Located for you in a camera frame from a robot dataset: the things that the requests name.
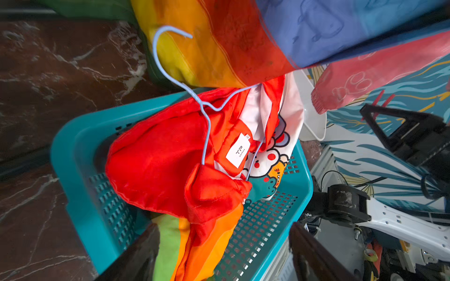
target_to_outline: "clothes pile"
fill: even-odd
[[[220,107],[235,90],[199,98]],[[155,280],[213,275],[244,202],[275,193],[304,120],[292,73],[235,95],[219,112],[205,111],[211,119],[205,165],[207,122],[193,98],[136,124],[109,150],[106,175],[116,193],[163,214],[153,220],[161,233]]]

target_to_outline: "size tag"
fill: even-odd
[[[236,168],[239,168],[242,160],[244,160],[247,155],[248,149],[250,148],[249,139],[249,135],[244,136],[241,133],[238,140],[236,140],[236,142],[231,146],[225,156],[225,158],[228,159],[228,161],[230,161]]]

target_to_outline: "red garment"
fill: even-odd
[[[267,140],[278,123],[284,81],[281,76],[262,84],[269,104],[264,130]],[[199,97],[219,107],[235,90],[216,89]],[[239,119],[249,91],[234,96],[220,112],[205,108],[211,119],[205,165],[200,161],[207,121],[192,98],[141,121],[121,135],[112,144],[106,163],[106,175],[116,193],[144,210],[204,224],[205,229],[197,228],[199,243],[204,241],[210,232],[205,223],[242,204],[252,187],[247,181],[233,178],[240,175],[245,161],[237,168],[225,157],[240,134],[250,136],[250,152],[259,144]],[[228,175],[216,170],[215,162]]]

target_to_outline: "dark brown marble surface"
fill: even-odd
[[[0,23],[0,160],[50,144],[71,119],[167,91],[123,22]],[[0,281],[93,280],[50,164],[0,183]]]
[[[167,92],[124,22],[0,23],[0,160],[51,143],[76,116]]]

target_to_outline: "pink fabric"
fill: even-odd
[[[319,114],[405,77],[450,53],[450,31],[331,63],[311,93]]]

